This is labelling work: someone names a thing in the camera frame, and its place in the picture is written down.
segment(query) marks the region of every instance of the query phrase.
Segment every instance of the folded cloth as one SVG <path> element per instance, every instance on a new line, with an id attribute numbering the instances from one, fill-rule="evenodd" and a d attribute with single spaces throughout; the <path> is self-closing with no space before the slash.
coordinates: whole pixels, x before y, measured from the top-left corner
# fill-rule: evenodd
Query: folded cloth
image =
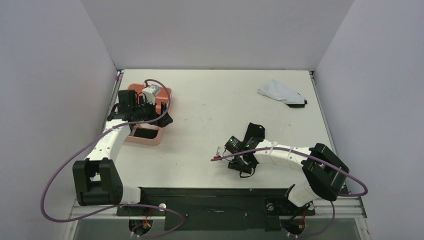
<path id="1" fill-rule="evenodd" d="M 257 90 L 257 93 L 277 101 L 282 101 L 290 108 L 304 108 L 308 102 L 298 92 L 293 91 L 288 86 L 274 79 L 271 79 L 265 86 Z"/>

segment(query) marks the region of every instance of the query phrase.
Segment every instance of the gray wall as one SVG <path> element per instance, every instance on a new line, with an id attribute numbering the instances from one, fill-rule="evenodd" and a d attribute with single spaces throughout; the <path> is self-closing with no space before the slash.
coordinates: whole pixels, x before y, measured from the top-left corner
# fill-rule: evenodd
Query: gray wall
<path id="1" fill-rule="evenodd" d="M 40 213 L 52 173 L 101 131 L 116 71 L 79 0 L 0 3 L 0 239 L 61 239 Z M 47 212 L 67 218 L 70 167 Z"/>
<path id="2" fill-rule="evenodd" d="M 356 0 L 315 72 L 375 240 L 423 239 L 423 51 L 424 1 Z"/>
<path id="3" fill-rule="evenodd" d="M 314 70 L 353 0 L 81 0 L 119 68 Z"/>

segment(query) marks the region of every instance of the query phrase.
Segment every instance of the purple cable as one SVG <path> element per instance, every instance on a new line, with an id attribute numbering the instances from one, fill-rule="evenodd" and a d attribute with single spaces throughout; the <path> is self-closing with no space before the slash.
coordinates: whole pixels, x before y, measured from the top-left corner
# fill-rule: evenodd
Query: purple cable
<path id="1" fill-rule="evenodd" d="M 178 212 L 176 212 L 174 210 L 168 209 L 168 208 L 162 208 L 160 206 L 143 205 L 143 204 L 127 204 L 126 206 L 130 206 L 130 207 L 148 207 L 149 206 L 149 208 L 159 209 L 159 210 L 165 210 L 165 211 L 170 212 L 170 213 L 173 213 L 173 214 L 175 214 L 175 215 L 177 215 L 178 217 L 181 218 L 181 222 L 177 226 L 174 226 L 173 228 L 169 229 L 168 231 L 165 231 L 165 232 L 162 232 L 162 233 L 153 235 L 153 236 L 140 236 L 142 239 L 153 239 L 153 238 L 157 238 L 157 237 L 163 236 L 165 234 L 169 234 L 170 232 L 174 231 L 175 229 L 181 227 L 181 225 L 183 225 L 183 223 L 185 221 L 183 215 L 181 215 L 180 213 L 178 213 Z M 138 229 L 141 226 L 143 226 L 143 224 L 139 224 L 139 225 L 133 227 L 131 229 L 131 232 L 132 233 L 135 233 L 136 232 L 136 229 Z"/>
<path id="2" fill-rule="evenodd" d="M 64 167 L 67 165 L 67 164 L 69 164 L 76 156 L 78 156 L 78 155 L 80 155 L 82 152 L 84 152 L 86 149 L 88 149 L 91 145 L 93 145 L 93 144 L 95 144 L 95 143 L 97 143 L 100 139 L 102 139 L 105 135 L 107 135 L 108 133 L 110 133 L 111 131 L 113 131 L 113 129 L 117 129 L 117 128 L 119 128 L 119 127 L 122 127 L 122 126 L 125 126 L 125 125 L 131 125 L 131 124 L 149 124 L 149 123 L 153 123 L 153 122 L 156 122 L 157 120 L 159 120 L 159 119 L 161 119 L 165 114 L 167 114 L 167 112 L 168 112 L 168 110 L 169 110 L 169 108 L 170 108 L 170 106 L 171 106 L 171 95 L 170 95 L 170 92 L 168 91 L 168 89 L 165 87 L 165 85 L 163 85 L 160 81 L 158 81 L 158 80 L 154 80 L 154 79 L 147 79 L 147 80 L 145 80 L 144 81 L 145 83 L 147 83 L 147 82 L 155 82 L 155 83 L 158 83 L 159 85 L 161 85 L 162 87 L 163 87 L 163 89 L 165 89 L 165 91 L 166 91 L 166 94 L 168 95 L 168 105 L 167 105 L 167 108 L 165 109 L 165 111 L 160 115 L 160 116 L 158 116 L 157 118 L 155 118 L 155 119 L 153 119 L 153 120 L 148 120 L 148 121 L 131 121 L 131 122 L 124 122 L 124 123 L 121 123 L 121 124 L 118 124 L 118 125 L 116 125 L 116 126 L 113 126 L 112 128 L 110 128 L 110 129 L 108 129 L 108 130 L 106 130 L 105 132 L 103 132 L 102 134 L 100 134 L 98 137 L 96 137 L 96 139 L 94 139 L 92 142 L 90 142 L 89 144 L 87 144 L 85 147 L 83 147 L 83 148 L 81 148 L 79 151 L 77 151 L 74 155 L 72 155 L 70 158 L 68 158 L 57 170 L 56 170 L 56 172 L 54 172 L 53 173 L 53 175 L 51 176 L 51 178 L 48 180 L 48 182 L 47 182 L 47 184 L 45 185 L 45 188 L 44 188 L 44 190 L 42 191 L 42 194 L 41 194 L 41 200 L 40 200 L 40 210 L 41 210 L 41 214 L 43 215 L 43 217 L 45 217 L 47 220 L 50 220 L 50 221 L 52 221 L 52 222 L 55 222 L 55 223 L 69 223 L 69 222 L 73 222 L 73 221 L 76 221 L 76 220 L 80 220 L 80 219 L 83 219 L 83 218 L 86 218 L 86 217 L 89 217 L 89 216 L 92 216 L 92 215 L 94 215 L 94 214 L 97 214 L 97 213 L 100 213 L 100 212 L 103 212 L 103 211 L 105 211 L 105 210 L 108 210 L 108 209 L 111 209 L 111 208 L 115 208 L 115 207 L 117 207 L 117 206 L 119 206 L 119 205 L 111 205 L 111 206 L 107 206 L 107 207 L 104 207 L 104 208 L 102 208 L 102 209 L 99 209 L 99 210 L 97 210 L 97 211 L 94 211 L 94 212 L 91 212 L 91 213 L 88 213 L 88 214 L 85 214 L 85 215 L 82 215 L 82 216 L 78 216 L 78 217 L 74 217 L 74 218 L 70 218 L 70 219 L 56 219 L 56 218 L 53 218 L 53 217 L 51 217 L 51 216 L 49 216 L 47 213 L 46 213 L 46 209 L 44 208 L 44 201 L 46 200 L 46 194 L 47 194 L 47 191 L 49 190 L 49 187 L 50 187 L 50 185 L 52 185 L 52 182 L 53 182 L 53 180 L 55 180 L 55 178 L 58 176 L 58 174 L 60 173 L 60 171 L 62 170 L 62 169 L 64 169 Z M 152 206 L 152 205 L 143 205 L 143 204 L 127 204 L 128 206 L 135 206 L 135 205 L 138 205 L 138 207 L 148 207 L 148 208 L 159 208 L 158 206 Z M 176 211 L 173 211 L 173 210 L 170 210 L 170 209 L 165 209 L 165 211 L 168 211 L 168 212 L 171 212 L 171 213 L 173 213 L 173 214 L 177 214 L 177 215 L 179 215 L 180 216 L 180 214 L 179 213 L 177 213 Z M 182 224 L 183 224 L 183 222 L 184 222 L 184 220 L 181 222 L 181 224 L 179 224 L 177 227 L 175 227 L 175 228 L 172 228 L 172 230 L 174 230 L 174 229 L 176 229 L 176 228 L 178 228 L 179 226 L 181 226 Z"/>
<path id="3" fill-rule="evenodd" d="M 271 147 L 255 148 L 255 149 L 245 150 L 245 151 L 241 151 L 241 152 L 236 152 L 236 153 L 233 153 L 233 154 L 230 154 L 230 155 L 227 155 L 227 156 L 223 156 L 223 157 L 213 158 L 210 161 L 211 162 L 214 162 L 214 161 L 222 160 L 224 158 L 234 157 L 234 156 L 243 155 L 243 154 L 247 154 L 247 153 L 252 153 L 252 152 L 256 152 L 256 151 L 270 150 L 270 149 L 271 149 Z M 286 152 L 289 152 L 290 151 L 289 148 L 279 147 L 279 146 L 276 146 L 273 149 L 275 149 L 275 150 L 282 150 L 282 151 L 286 151 Z M 324 164 L 327 167 L 330 167 L 330 168 L 336 170 L 337 172 L 345 175 L 346 177 L 352 179 L 353 181 L 357 182 L 359 185 L 361 185 L 363 187 L 363 192 L 361 192 L 361 193 L 339 194 L 340 197 L 362 197 L 362 196 L 368 194 L 368 187 L 361 180 L 359 180 L 356 177 L 350 175 L 349 173 L 341 170 L 340 168 L 334 166 L 333 164 L 328 163 L 328 162 L 326 162 L 326 161 L 324 161 L 322 159 L 319 159 L 318 157 L 311 156 L 311 155 L 308 155 L 308 154 L 303 153 L 303 152 L 300 152 L 300 151 L 291 150 L 291 152 L 294 153 L 294 154 L 297 154 L 297 155 L 306 157 L 306 158 L 310 158 L 310 159 L 312 159 L 314 161 L 317 161 L 318 163 Z"/>
<path id="4" fill-rule="evenodd" d="M 296 238 L 307 238 L 307 237 L 313 237 L 313 236 L 320 235 L 320 234 L 322 234 L 323 232 L 327 231 L 327 230 L 328 230 L 328 229 L 329 229 L 329 228 L 333 225 L 333 223 L 334 223 L 334 219 L 335 219 L 335 217 L 336 217 L 336 210 L 334 209 L 334 203 L 333 203 L 332 201 L 330 201 L 330 203 L 331 203 L 331 207 L 332 207 L 332 218 L 331 218 L 330 223 L 329 223 L 326 227 L 324 227 L 321 231 L 317 231 L 317 232 L 310 233 L 310 234 L 306 234 L 306 235 L 297 235 L 297 237 L 296 237 L 296 235 L 294 235 L 294 234 L 292 234 L 292 233 L 288 233 L 288 234 L 290 234 L 290 236 L 292 236 L 292 237 L 296 237 Z M 284 228 L 284 224 L 283 224 L 283 226 L 281 226 L 281 228 L 282 228 L 282 229 L 284 229 L 286 232 L 288 232 L 288 231 Z"/>

